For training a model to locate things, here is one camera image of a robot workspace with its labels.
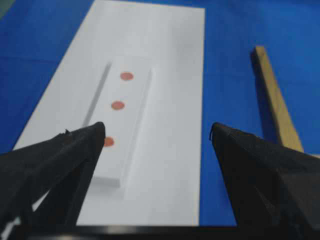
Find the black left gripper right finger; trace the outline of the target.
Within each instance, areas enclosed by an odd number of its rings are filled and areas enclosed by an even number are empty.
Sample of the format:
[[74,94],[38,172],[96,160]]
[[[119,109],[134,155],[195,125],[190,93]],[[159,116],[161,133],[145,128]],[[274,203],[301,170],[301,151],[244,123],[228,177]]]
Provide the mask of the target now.
[[216,122],[210,136],[239,226],[275,225],[281,214],[320,224],[320,160]]

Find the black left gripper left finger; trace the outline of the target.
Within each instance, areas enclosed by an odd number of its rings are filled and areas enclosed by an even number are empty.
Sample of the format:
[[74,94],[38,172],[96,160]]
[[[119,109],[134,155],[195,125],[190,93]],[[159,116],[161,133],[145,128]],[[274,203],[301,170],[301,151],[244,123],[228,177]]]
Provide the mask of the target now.
[[105,143],[97,122],[0,156],[0,224],[74,226]]

